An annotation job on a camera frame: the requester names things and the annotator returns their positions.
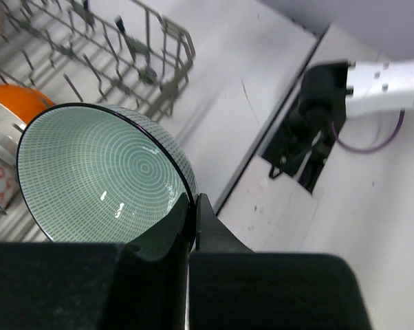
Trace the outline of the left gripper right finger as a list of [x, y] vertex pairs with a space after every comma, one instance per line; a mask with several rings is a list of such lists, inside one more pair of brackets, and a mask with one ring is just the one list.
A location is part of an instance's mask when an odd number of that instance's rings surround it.
[[330, 254], [253, 252], [196, 204], [188, 262], [191, 329], [370, 329], [356, 276]]

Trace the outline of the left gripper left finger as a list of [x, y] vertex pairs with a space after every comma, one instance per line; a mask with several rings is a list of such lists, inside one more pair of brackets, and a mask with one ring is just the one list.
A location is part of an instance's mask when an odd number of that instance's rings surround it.
[[0, 243], [0, 329], [183, 329], [191, 209], [129, 243]]

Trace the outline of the green patterned bowl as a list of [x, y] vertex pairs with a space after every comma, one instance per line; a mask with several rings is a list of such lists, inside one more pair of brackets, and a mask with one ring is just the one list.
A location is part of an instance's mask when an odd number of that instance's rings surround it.
[[199, 192], [173, 136], [114, 105], [65, 103], [36, 116], [19, 141], [17, 175], [53, 242], [132, 241]]

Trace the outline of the plain white bowl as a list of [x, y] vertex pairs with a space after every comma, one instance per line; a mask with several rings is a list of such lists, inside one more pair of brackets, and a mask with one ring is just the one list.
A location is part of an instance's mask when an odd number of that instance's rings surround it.
[[0, 85], [0, 160], [16, 162], [17, 144], [26, 126], [54, 103], [36, 89]]

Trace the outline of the grey wire dish rack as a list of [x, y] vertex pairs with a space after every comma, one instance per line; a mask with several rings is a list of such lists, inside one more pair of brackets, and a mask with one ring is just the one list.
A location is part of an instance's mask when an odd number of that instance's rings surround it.
[[0, 86], [43, 105], [172, 116], [195, 60], [188, 31], [141, 1], [0, 1]]

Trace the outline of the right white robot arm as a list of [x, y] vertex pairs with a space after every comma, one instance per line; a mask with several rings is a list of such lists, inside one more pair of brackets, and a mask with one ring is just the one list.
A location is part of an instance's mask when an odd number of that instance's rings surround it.
[[303, 76], [298, 112], [315, 130], [387, 111], [414, 111], [414, 60], [317, 63]]

